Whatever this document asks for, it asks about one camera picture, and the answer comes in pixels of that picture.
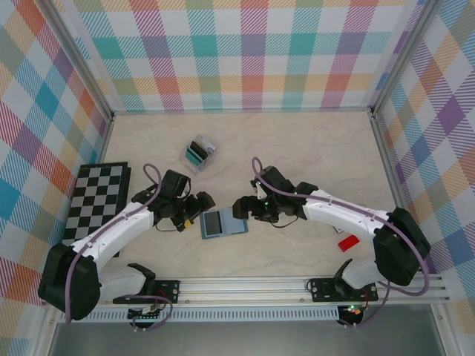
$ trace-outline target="red block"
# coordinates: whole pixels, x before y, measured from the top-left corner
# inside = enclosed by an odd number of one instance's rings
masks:
[[[352,248],[357,243],[359,243],[359,239],[355,235],[351,235],[351,236],[347,237],[346,239],[344,239],[343,241],[341,241],[338,244],[338,247],[343,252],[345,252],[346,250],[349,250],[350,248]]]

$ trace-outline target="chess board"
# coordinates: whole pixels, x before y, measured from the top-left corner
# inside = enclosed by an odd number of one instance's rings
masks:
[[[82,165],[62,243],[81,240],[121,212],[127,204],[130,176],[127,162]]]

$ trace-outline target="colorful plaid backdrop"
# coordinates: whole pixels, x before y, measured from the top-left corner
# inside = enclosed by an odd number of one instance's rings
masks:
[[[366,107],[423,2],[55,0],[127,111]]]
[[[475,1],[445,0],[382,111],[405,201],[475,355]]]
[[[38,331],[45,254],[105,127],[33,0],[0,0],[0,355],[23,355]]]

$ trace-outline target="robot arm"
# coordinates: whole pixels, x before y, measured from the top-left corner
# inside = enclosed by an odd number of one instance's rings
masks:
[[[303,220],[328,223],[373,244],[375,259],[359,262],[348,260],[335,275],[335,289],[343,297],[354,289],[361,289],[384,279],[400,286],[407,286],[420,268],[416,256],[407,244],[386,225],[375,220],[375,217],[388,221],[403,231],[422,258],[429,253],[430,245],[425,236],[409,212],[402,208],[396,208],[393,212],[372,210],[332,197],[317,186],[306,182],[294,186],[273,166],[263,169],[260,175],[265,182],[280,191],[312,195],[323,198],[323,201],[280,195],[261,184],[258,179],[254,179],[251,185],[258,196],[242,197],[237,200],[233,205],[234,218],[248,219],[250,211],[256,220],[276,223],[279,214],[285,213]],[[369,216],[363,216],[353,209],[366,211]]]
[[[99,230],[71,246],[60,243],[52,247],[46,259],[38,295],[65,311],[68,270],[85,245],[88,248],[78,259],[71,278],[71,316],[74,320],[87,316],[102,300],[112,300],[127,294],[155,294],[154,273],[140,265],[132,263],[122,271],[107,274],[101,273],[101,270],[120,249],[162,219],[170,218],[177,231],[181,232],[191,226],[200,213],[214,206],[213,199],[206,192],[200,192],[196,197],[190,191],[183,194],[186,186],[191,187],[188,177],[168,170],[159,194],[146,208],[130,215],[151,199],[157,184],[136,194],[123,211],[100,228],[109,225],[107,231],[103,231],[93,243],[91,240]]]

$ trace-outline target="purple cable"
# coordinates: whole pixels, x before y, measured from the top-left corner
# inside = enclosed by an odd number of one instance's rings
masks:
[[[150,174],[148,174],[148,172],[146,170],[147,167],[151,167],[155,171],[155,173],[157,174],[158,182],[155,182],[155,180],[150,176]],[[109,228],[111,228],[112,226],[115,226],[117,223],[119,223],[123,220],[126,220],[129,217],[131,217],[132,215],[135,215],[136,213],[138,213],[141,210],[145,209],[151,202],[153,202],[155,200],[155,198],[157,198],[157,196],[160,192],[160,189],[162,188],[162,176],[160,174],[160,171],[158,170],[158,168],[155,165],[152,165],[151,163],[144,164],[143,165],[143,172],[153,183],[157,184],[157,189],[155,189],[154,195],[152,195],[151,198],[145,204],[140,206],[139,208],[131,211],[130,213],[126,214],[125,216],[122,215],[122,216],[120,216],[119,218],[117,218],[115,220],[111,220],[110,222],[108,222],[107,224],[102,226],[100,228],[100,230],[98,230],[96,232],[96,234],[89,240],[89,242],[87,244],[84,244],[84,246],[77,252],[76,256],[73,258],[73,262],[71,262],[71,265],[69,266],[68,274],[66,276],[66,285],[65,285],[65,313],[66,313],[66,324],[68,324],[68,325],[71,323],[71,279],[73,277],[73,271],[74,271],[74,268],[76,267],[77,262],[79,261],[79,258],[89,248],[89,245],[91,243],[94,243]]]
[[[259,171],[255,167],[256,163],[259,164]],[[317,200],[317,201],[320,201],[320,202],[330,202],[330,199],[328,199],[328,198],[315,197],[313,195],[306,195],[306,194],[292,194],[292,193],[288,193],[286,191],[281,191],[277,188],[274,188],[261,177],[260,172],[262,171],[262,169],[263,169],[263,166],[262,166],[261,160],[258,159],[257,157],[253,157],[252,158],[252,170],[254,171],[254,175],[256,176],[257,179],[259,179],[259,181],[263,185],[265,185],[268,189],[270,189],[271,191],[274,191],[277,194],[284,195],[286,197],[313,199],[313,200]],[[362,324],[368,322],[369,320],[372,320],[374,318],[374,316],[379,313],[379,311],[382,309],[382,307],[384,307],[384,305],[386,304],[391,289],[393,289],[395,291],[399,291],[402,294],[406,294],[406,295],[409,295],[411,297],[418,297],[420,295],[423,295],[429,289],[429,270],[428,270],[428,267],[425,264],[424,259],[422,258],[419,251],[417,251],[417,248],[409,240],[409,237],[407,237],[401,230],[399,230],[397,227],[395,227],[390,222],[382,219],[381,217],[373,216],[372,214],[368,213],[367,211],[365,211],[363,209],[355,208],[354,206],[351,206],[351,205],[346,204],[344,202],[335,201],[335,200],[332,200],[332,204],[339,205],[342,208],[352,210],[352,211],[357,212],[359,214],[362,214],[366,217],[371,217],[372,219],[378,221],[379,223],[382,223],[382,224],[386,225],[388,228],[393,230],[397,235],[399,235],[404,240],[404,242],[409,246],[410,250],[414,253],[414,255],[416,256],[417,261],[419,262],[419,265],[421,266],[422,273],[424,274],[424,287],[422,287],[422,289],[420,291],[415,291],[415,292],[406,291],[406,290],[404,290],[402,288],[399,288],[399,287],[391,287],[390,286],[390,281],[387,281],[387,284],[384,284],[384,283],[380,282],[380,284],[382,284],[384,287],[387,288],[386,295],[384,296],[384,299],[381,302],[381,306],[376,310],[376,312],[371,317],[369,317],[368,319],[366,319],[363,323],[360,323],[359,325],[362,325]]]
[[[137,319],[137,317],[134,317],[132,319],[132,326],[134,327],[135,332],[137,332],[137,330],[142,330],[143,332],[149,332],[151,330],[161,327],[168,319],[170,319],[171,313],[173,312],[173,303],[171,302],[171,300],[169,300],[168,298],[159,297],[158,295],[125,295],[124,298],[158,299],[158,300],[163,300],[164,302],[167,302],[167,304],[170,306],[170,311],[166,315],[165,319],[163,319],[162,321],[159,321],[158,323],[155,323],[154,325],[148,327],[147,329],[139,329],[139,327],[135,325],[135,320]]]

